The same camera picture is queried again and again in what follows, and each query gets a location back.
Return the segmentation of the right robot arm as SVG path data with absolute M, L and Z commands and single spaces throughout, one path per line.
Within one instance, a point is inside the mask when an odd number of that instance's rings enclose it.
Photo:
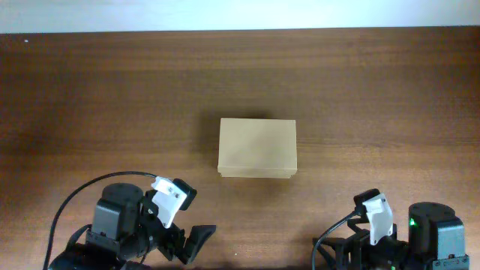
M 409 207 L 409 239 L 397 238 L 396 224 L 383 221 L 384 206 L 355 211 L 313 240 L 311 266 L 320 254 L 329 269 L 468 270 L 464 223 L 455 210 L 436 202 Z

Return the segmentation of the brown cardboard box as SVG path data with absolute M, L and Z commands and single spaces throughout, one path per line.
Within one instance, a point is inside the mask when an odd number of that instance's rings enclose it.
M 224 178 L 289 179 L 297 173 L 296 121 L 220 120 L 217 171 Z

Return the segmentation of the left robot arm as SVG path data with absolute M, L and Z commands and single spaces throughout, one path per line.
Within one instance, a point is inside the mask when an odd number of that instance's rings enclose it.
M 159 180 L 151 190 L 126 183 L 110 184 L 97 201 L 92 223 L 68 240 L 49 265 L 53 269 L 133 269 L 136 258 L 154 250 L 167 260 L 192 263 L 215 233 L 215 225 L 193 226 L 187 235 L 173 218 L 186 210 L 197 192 L 181 179 Z

